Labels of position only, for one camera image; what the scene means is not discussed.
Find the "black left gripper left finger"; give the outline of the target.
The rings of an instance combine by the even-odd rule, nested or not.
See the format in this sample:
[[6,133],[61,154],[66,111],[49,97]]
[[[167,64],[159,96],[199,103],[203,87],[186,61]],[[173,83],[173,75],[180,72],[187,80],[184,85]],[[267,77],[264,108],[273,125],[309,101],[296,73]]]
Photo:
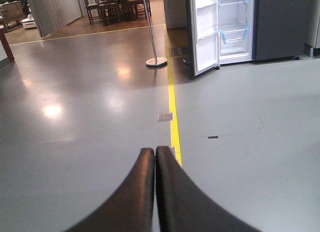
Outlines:
[[152,231],[155,153],[142,148],[132,169],[114,193],[68,232]]

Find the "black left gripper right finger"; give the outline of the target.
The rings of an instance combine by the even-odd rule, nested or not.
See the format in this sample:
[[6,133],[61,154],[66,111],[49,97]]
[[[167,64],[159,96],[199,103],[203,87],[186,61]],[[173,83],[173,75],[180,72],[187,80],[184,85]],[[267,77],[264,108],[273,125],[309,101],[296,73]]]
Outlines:
[[156,148],[155,192],[162,232],[256,232],[208,197],[168,146]]

